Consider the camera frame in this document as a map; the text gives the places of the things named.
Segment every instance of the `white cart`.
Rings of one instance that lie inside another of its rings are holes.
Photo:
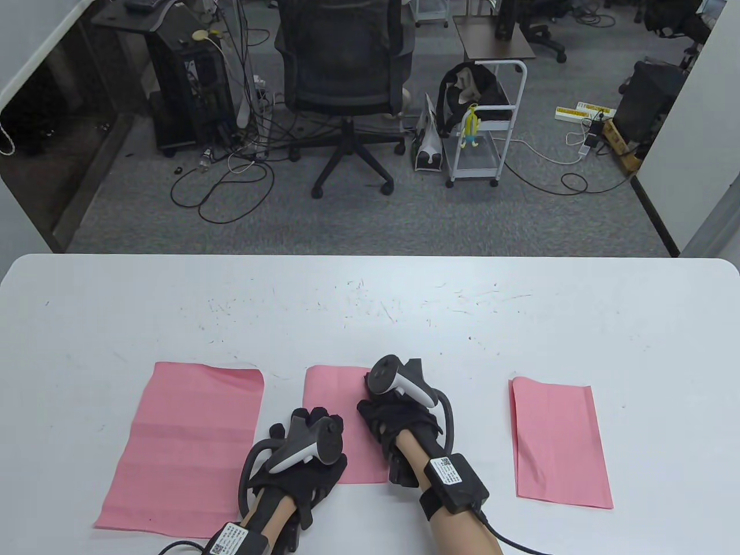
[[[521,70],[517,100],[511,103],[509,99],[512,97],[506,93],[503,85],[498,81],[500,92],[503,93],[503,97],[506,98],[508,104],[499,104],[496,106],[479,105],[475,108],[479,116],[481,112],[490,111],[496,113],[495,119],[481,119],[476,139],[478,146],[474,147],[471,144],[466,144],[463,148],[465,136],[462,130],[465,129],[465,125],[468,123],[470,117],[472,117],[473,110],[465,112],[462,121],[451,131],[447,138],[442,140],[445,147],[447,167],[450,170],[450,178],[445,184],[448,189],[454,186],[455,180],[465,178],[487,178],[490,179],[492,187],[498,186],[504,161],[506,160],[506,153],[511,143],[511,133],[514,131],[514,124],[517,122],[517,113],[519,112],[519,105],[522,102],[524,85],[527,81],[527,66],[521,60],[482,60],[475,63],[476,65],[489,67],[496,76],[498,76],[501,66],[517,66]],[[505,132],[506,137],[494,140],[493,132]],[[503,143],[503,148],[500,152],[496,146],[497,141]]]
[[[422,21],[444,21],[445,27],[450,26],[450,0],[411,0],[410,4],[417,27]]]

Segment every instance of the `pink cloth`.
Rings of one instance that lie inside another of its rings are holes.
[[[509,381],[517,496],[614,508],[591,387]]]
[[[388,464],[380,445],[357,412],[357,403],[367,399],[364,378],[369,371],[354,366],[312,366],[306,371],[303,406],[308,410],[326,407],[330,414],[339,414],[344,420],[342,439],[347,469],[340,484],[388,482]]]
[[[259,370],[157,363],[95,526],[210,538],[237,519],[263,390]]]

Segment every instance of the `person's arm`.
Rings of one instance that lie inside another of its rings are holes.
[[[246,528],[249,520],[256,514],[257,509],[260,506],[262,493],[263,491],[260,491],[260,493],[257,495],[257,499],[255,500],[255,504],[249,509],[249,513],[247,513],[247,515],[244,517],[244,520],[241,521],[241,524],[239,526],[241,526],[242,528]],[[267,521],[267,524],[265,524],[265,527],[261,531],[261,534],[267,538],[267,541],[270,544],[270,551],[275,546],[275,542],[277,542],[278,536],[283,530],[283,526],[285,526],[286,522],[288,522],[288,519],[291,517],[291,515],[293,515],[294,512],[295,501],[293,501],[291,497],[288,497],[286,495],[277,504],[275,512],[272,513],[270,520]]]
[[[428,490],[431,484],[424,474],[424,468],[429,462],[429,455],[408,430],[398,434],[396,446],[414,470],[420,490]],[[442,555],[502,555],[498,540],[485,529],[472,511],[450,514],[442,507],[434,513],[429,524]]]

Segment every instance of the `computer tower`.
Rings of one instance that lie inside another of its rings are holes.
[[[223,56],[192,34],[203,25],[189,10],[170,10],[145,35],[160,91],[149,97],[157,147],[165,155],[187,145],[230,147],[237,130]],[[216,36],[211,37],[218,44]]]

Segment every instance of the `hand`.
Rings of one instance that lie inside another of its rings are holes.
[[[306,426],[310,427],[321,417],[328,417],[329,413],[324,407],[314,408],[309,413],[305,408],[296,408],[291,416],[294,419],[305,420]],[[337,423],[339,432],[344,429],[344,422],[337,414],[331,418]],[[272,439],[282,440],[285,437],[285,428],[282,424],[275,424],[270,428]],[[270,474],[264,467],[249,480],[247,487],[253,488],[255,495],[263,489],[267,491],[278,490],[295,502],[300,527],[306,530],[313,522],[311,510],[323,500],[347,468],[347,456],[341,454],[339,460],[333,465],[325,465],[321,461],[311,459],[308,462],[299,462],[284,471]]]
[[[437,437],[442,433],[437,418],[408,395],[400,396],[395,391],[381,395],[368,391],[368,395],[369,400],[361,400],[357,404],[357,411],[383,448],[383,456],[391,467],[391,482],[416,488],[419,485],[417,476],[396,445],[396,439],[401,431],[408,430],[431,454]]]

